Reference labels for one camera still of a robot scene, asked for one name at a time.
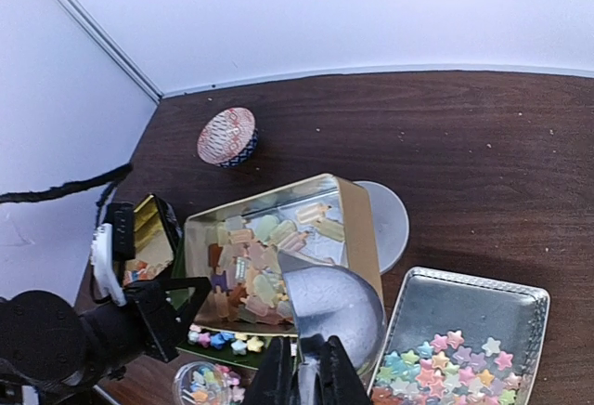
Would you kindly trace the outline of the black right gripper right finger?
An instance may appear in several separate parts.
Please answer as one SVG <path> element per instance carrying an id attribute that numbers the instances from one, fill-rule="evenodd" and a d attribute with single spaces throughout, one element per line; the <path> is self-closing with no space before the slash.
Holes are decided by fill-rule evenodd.
<path id="1" fill-rule="evenodd" d="M 322 404 L 371 404 L 367 390 L 336 335 L 332 335 L 321 347 L 319 382 Z"/>

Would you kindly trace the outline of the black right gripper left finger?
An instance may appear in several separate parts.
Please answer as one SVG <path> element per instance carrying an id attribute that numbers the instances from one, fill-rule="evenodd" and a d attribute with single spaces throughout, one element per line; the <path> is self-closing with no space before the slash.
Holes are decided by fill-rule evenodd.
<path id="1" fill-rule="evenodd" d="M 274 337 L 258 372 L 246 388 L 243 405 L 290 405 L 297 403 L 289 337 Z"/>

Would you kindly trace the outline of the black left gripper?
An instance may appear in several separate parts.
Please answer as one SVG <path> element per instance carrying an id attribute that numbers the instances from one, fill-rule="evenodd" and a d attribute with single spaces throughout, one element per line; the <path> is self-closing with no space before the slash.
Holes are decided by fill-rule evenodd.
<path id="1" fill-rule="evenodd" d="M 143 355 L 176 359 L 179 329 L 189 330 L 211 292 L 208 277 L 135 281 L 123 291 L 123 306 L 109 301 L 80 316 L 92 360 L 121 368 Z"/>

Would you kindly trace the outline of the green tray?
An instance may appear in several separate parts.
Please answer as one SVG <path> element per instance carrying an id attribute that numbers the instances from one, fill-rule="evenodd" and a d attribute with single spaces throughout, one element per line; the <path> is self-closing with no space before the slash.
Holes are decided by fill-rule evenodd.
<path id="1" fill-rule="evenodd" d="M 172 276 L 206 277 L 211 284 L 178 349 L 256 370 L 274 337 L 297 341 L 284 281 L 267 266 L 255 268 L 247 246 L 180 247 Z"/>

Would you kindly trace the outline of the clear plastic jar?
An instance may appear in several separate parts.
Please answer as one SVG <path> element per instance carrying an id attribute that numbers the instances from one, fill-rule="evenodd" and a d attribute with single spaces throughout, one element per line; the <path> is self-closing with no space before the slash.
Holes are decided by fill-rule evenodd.
<path id="1" fill-rule="evenodd" d="M 196 361 L 183 365 L 175 374 L 174 404 L 234 405 L 244 400 L 241 376 L 225 365 Z"/>

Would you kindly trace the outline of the metal scoop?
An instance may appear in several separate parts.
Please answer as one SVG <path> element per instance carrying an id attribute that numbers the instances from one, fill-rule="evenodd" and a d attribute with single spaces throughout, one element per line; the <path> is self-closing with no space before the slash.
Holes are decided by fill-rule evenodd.
<path id="1" fill-rule="evenodd" d="M 357 376 L 372 370 L 385 335 L 385 312 L 375 289 L 353 271 L 289 251 L 278 264 L 290 298 L 302 362 L 300 404 L 320 404 L 322 346 L 336 336 Z"/>

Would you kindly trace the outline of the pink tin of star candies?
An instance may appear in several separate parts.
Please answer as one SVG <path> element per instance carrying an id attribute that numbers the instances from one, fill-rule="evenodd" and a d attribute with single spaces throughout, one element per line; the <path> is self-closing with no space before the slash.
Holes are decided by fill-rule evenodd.
<path id="1" fill-rule="evenodd" d="M 369 382 L 373 403 L 528 403 L 549 302 L 537 287 L 412 268 Z"/>

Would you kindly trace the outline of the cream tin of popsicle candies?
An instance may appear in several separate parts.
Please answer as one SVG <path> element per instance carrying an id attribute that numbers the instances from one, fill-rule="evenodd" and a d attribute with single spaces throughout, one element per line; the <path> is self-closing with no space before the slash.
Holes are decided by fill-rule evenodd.
<path id="1" fill-rule="evenodd" d="M 331 174 L 190 216 L 184 240 L 186 275 L 212 285 L 194 321 L 212 330 L 294 334 L 281 251 L 347 268 L 382 292 L 368 192 Z"/>

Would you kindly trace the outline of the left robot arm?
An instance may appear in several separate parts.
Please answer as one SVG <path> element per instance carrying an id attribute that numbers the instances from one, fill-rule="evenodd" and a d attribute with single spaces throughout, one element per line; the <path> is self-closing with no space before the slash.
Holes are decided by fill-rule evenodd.
<path id="1" fill-rule="evenodd" d="M 211 291 L 205 277 L 135 281 L 123 290 L 124 305 L 110 300 L 82 314 L 47 291 L 4 300 L 1 380 L 58 404 L 104 378 L 122 379 L 142 356 L 168 363 Z"/>

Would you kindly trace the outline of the white bowl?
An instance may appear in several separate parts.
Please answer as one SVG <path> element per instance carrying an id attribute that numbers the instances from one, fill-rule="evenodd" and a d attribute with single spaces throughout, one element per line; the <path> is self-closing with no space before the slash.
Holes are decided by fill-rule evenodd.
<path id="1" fill-rule="evenodd" d="M 368 192 L 380 274 L 390 271 L 403 256 L 409 239 L 407 209 L 390 188 L 373 181 L 355 182 Z"/>

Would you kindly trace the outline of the red patterned small bowl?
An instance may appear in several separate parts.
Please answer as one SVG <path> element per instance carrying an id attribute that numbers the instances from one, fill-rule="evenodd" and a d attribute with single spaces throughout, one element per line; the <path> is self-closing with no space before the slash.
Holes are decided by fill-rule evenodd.
<path id="1" fill-rule="evenodd" d="M 217 113 L 202 128 L 197 153 L 205 163 L 232 168 L 253 155 L 258 141 L 253 113 L 247 108 L 233 107 Z"/>

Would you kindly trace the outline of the left aluminium corner post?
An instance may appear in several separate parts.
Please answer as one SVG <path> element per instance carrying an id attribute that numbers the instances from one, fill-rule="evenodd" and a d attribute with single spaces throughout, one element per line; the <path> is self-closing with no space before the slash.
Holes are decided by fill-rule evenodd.
<path id="1" fill-rule="evenodd" d="M 78 0 L 55 0 L 85 35 L 137 86 L 148 98 L 159 103 L 161 90 L 100 26 Z"/>

